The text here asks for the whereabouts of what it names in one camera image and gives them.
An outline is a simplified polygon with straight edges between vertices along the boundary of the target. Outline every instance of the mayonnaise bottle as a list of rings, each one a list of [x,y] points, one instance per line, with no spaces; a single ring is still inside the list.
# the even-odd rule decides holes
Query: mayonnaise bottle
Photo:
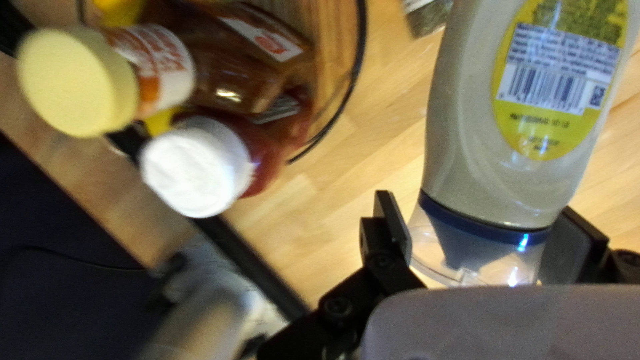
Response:
[[[529,284],[635,44],[638,0],[459,0],[436,63],[413,265]]]

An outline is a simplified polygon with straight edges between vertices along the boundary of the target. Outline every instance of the yellow bottle cap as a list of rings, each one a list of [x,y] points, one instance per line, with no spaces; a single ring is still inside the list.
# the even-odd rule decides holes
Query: yellow bottle cap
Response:
[[[20,44],[17,59],[27,100],[65,134],[99,136],[122,129],[136,115],[136,74],[99,31],[36,30]]]

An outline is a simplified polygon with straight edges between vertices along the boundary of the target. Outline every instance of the barcode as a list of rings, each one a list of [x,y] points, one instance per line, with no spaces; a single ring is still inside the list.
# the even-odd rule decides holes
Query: barcode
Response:
[[[504,84],[508,82],[508,89],[504,89],[506,93],[499,93],[501,100],[578,115],[583,113],[586,79],[536,67],[515,65],[514,68],[510,74],[505,71],[504,75],[510,75],[510,79],[502,79]]]

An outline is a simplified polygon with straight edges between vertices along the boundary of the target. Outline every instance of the ketchup bottle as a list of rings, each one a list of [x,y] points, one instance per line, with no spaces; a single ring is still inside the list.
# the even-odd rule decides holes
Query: ketchup bottle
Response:
[[[174,118],[174,128],[151,139],[140,155],[144,182],[175,211],[211,217],[274,180],[306,140],[311,105],[297,89],[294,115],[249,119],[207,108]]]
[[[18,75],[34,110],[72,136],[93,137],[189,102],[237,115],[266,111],[310,44],[245,3],[150,0],[141,24],[39,29],[18,50]]]

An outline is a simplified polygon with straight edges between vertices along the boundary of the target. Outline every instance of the wooden table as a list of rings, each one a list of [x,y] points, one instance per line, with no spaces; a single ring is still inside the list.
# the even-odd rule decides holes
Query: wooden table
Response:
[[[294,3],[301,4],[302,15],[290,21],[322,46],[335,45],[332,39],[341,38],[340,29],[318,24],[353,27],[350,2]],[[358,222],[370,216],[374,191],[394,192],[408,218],[420,185],[424,117],[441,33],[414,40],[400,0],[368,3],[367,56],[345,114],[320,146],[286,168],[270,189],[240,200],[225,213],[311,305],[360,266]],[[47,12],[41,1],[24,0],[22,8],[31,9],[32,19],[44,21],[42,14]],[[55,22],[65,24],[65,20]],[[353,39],[354,34],[345,36]],[[345,44],[350,42],[343,39],[332,47],[331,58],[339,59],[340,49],[350,54],[352,49]],[[612,238],[613,248],[636,251],[640,250],[638,49],[637,45],[571,203]],[[349,59],[343,56],[325,71],[334,70],[339,76]],[[166,259],[195,232],[140,182],[134,167],[105,139],[69,138],[38,119],[17,89],[13,60],[7,56],[0,56],[0,99],[0,129],[143,264],[153,266]]]

